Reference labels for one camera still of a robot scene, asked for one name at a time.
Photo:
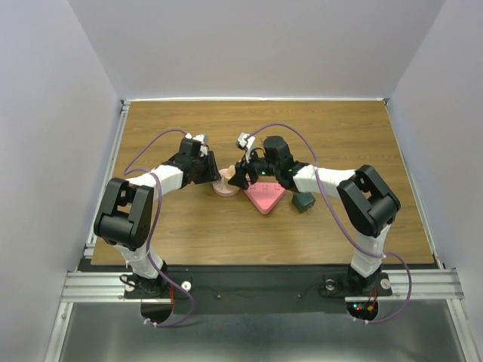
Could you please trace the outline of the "beige cube socket adapter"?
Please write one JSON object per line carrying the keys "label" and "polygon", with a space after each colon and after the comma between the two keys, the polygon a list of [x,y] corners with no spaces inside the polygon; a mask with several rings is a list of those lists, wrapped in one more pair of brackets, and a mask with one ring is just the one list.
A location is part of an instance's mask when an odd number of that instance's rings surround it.
{"label": "beige cube socket adapter", "polygon": [[234,165],[230,165],[228,168],[223,168],[220,170],[220,175],[223,180],[228,182],[235,176],[236,170]]}

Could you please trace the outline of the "round pink power strip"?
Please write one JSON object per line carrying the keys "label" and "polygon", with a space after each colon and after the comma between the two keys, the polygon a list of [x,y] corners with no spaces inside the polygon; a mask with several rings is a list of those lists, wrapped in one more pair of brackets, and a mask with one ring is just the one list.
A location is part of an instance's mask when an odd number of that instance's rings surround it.
{"label": "round pink power strip", "polygon": [[236,195],[239,191],[238,187],[231,186],[223,177],[217,181],[212,182],[212,187],[216,194],[225,198],[232,197]]}

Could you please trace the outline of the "pink triangular power strip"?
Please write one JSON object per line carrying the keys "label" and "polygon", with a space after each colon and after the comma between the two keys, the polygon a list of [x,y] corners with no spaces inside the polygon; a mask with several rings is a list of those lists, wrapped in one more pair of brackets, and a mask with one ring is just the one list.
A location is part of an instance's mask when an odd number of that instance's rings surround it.
{"label": "pink triangular power strip", "polygon": [[269,214],[286,192],[278,183],[257,182],[250,184],[244,194],[262,215]]}

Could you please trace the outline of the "dark green plug adapter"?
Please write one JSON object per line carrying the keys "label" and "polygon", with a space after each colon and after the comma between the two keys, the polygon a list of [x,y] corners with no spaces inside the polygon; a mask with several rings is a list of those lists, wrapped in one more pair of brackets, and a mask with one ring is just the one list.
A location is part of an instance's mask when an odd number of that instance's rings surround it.
{"label": "dark green plug adapter", "polygon": [[293,193],[291,203],[295,206],[299,213],[309,211],[315,204],[315,197],[309,192]]}

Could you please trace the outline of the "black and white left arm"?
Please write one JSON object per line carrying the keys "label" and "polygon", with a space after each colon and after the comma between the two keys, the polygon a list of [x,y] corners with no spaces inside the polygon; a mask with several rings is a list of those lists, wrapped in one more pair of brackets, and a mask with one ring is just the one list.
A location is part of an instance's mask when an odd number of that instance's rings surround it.
{"label": "black and white left arm", "polygon": [[177,153],[160,166],[131,178],[112,178],[107,184],[94,221],[94,234],[123,255],[133,274],[122,277],[130,291],[162,296],[168,289],[165,261],[147,245],[154,230],[154,201],[190,183],[220,179],[214,153],[205,134],[186,134]]}

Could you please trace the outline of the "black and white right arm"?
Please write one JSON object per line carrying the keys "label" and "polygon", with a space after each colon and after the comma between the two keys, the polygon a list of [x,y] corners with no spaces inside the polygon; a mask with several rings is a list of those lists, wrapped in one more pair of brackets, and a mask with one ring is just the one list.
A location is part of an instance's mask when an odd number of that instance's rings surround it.
{"label": "black and white right arm", "polygon": [[370,290],[378,279],[383,248],[401,203],[381,175],[370,165],[356,170],[332,170],[294,160],[288,144],[280,136],[263,141],[264,156],[254,147],[255,137],[241,133],[237,147],[245,152],[235,164],[235,175],[228,184],[247,190],[260,176],[273,176],[294,193],[319,193],[341,200],[356,237],[348,267],[347,285],[356,294]]}

